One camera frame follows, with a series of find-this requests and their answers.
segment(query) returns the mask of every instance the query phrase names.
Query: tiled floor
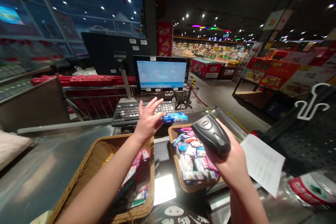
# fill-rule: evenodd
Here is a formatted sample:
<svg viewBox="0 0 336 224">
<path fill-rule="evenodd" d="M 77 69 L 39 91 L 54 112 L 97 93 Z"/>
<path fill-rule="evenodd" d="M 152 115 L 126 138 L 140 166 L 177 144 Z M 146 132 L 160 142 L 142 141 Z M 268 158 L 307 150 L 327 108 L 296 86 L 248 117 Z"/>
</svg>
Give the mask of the tiled floor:
<svg viewBox="0 0 336 224">
<path fill-rule="evenodd" d="M 269 117 L 264 117 L 258 109 L 243 100 L 236 100 L 232 93 L 237 85 L 231 80 L 203 79 L 189 73 L 196 80 L 199 87 L 198 97 L 208 106 L 218 106 L 223 112 L 231 115 L 247 131 L 261 130 L 265 132 L 274 123 Z M 241 83 L 239 91 L 252 90 L 253 85 Z"/>
</svg>

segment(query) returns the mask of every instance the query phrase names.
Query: black barcode scanner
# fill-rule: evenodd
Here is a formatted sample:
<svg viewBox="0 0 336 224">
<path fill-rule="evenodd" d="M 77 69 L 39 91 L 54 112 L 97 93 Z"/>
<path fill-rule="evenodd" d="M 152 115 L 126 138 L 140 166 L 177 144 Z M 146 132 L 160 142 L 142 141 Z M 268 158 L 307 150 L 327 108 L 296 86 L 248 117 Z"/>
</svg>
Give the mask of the black barcode scanner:
<svg viewBox="0 0 336 224">
<path fill-rule="evenodd" d="M 231 143 L 224 129 L 211 115 L 206 115 L 191 125 L 197 138 L 218 156 L 226 156 L 231 150 Z"/>
</svg>

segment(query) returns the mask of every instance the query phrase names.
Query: keyboard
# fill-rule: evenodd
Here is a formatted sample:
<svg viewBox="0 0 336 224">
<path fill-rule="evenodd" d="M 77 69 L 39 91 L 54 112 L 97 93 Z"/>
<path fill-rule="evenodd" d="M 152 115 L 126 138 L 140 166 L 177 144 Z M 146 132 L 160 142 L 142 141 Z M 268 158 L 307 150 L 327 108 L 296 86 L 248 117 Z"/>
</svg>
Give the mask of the keyboard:
<svg viewBox="0 0 336 224">
<path fill-rule="evenodd" d="M 131 120 L 139 119 L 139 103 L 140 102 L 129 102 L 129 103 L 118 103 L 113 116 L 113 122 L 127 122 Z M 144 109 L 149 101 L 144 101 L 142 108 Z M 172 101 L 163 101 L 156 109 L 154 114 L 157 112 L 164 113 L 174 113 L 175 104 Z"/>
</svg>

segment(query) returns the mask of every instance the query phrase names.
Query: red banner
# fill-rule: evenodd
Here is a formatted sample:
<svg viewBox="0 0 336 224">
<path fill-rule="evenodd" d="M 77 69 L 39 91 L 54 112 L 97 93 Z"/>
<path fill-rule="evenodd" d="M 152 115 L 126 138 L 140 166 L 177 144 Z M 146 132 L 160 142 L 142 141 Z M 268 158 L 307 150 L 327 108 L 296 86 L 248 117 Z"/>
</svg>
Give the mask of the red banner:
<svg viewBox="0 0 336 224">
<path fill-rule="evenodd" d="M 159 56 L 172 56 L 172 35 L 173 23 L 158 22 L 158 42 Z"/>
</svg>

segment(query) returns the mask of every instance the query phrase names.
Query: black ceiling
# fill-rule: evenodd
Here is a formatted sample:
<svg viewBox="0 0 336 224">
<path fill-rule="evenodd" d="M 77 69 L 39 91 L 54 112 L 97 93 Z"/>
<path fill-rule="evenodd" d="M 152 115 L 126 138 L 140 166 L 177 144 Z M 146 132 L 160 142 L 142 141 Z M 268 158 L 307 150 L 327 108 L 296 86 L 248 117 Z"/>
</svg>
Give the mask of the black ceiling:
<svg viewBox="0 0 336 224">
<path fill-rule="evenodd" d="M 230 37 L 240 36 L 248 38 L 253 34 L 254 40 L 261 35 L 261 24 L 274 11 L 279 0 L 166 0 L 164 16 L 160 21 L 175 21 L 179 24 L 174 27 L 175 33 L 190 33 L 196 35 L 221 36 L 224 32 L 195 29 L 192 25 L 216 26 L 221 29 L 232 30 Z M 298 0 L 294 13 L 284 30 L 278 34 L 288 35 L 290 40 L 321 39 L 336 26 L 336 0 Z"/>
</svg>

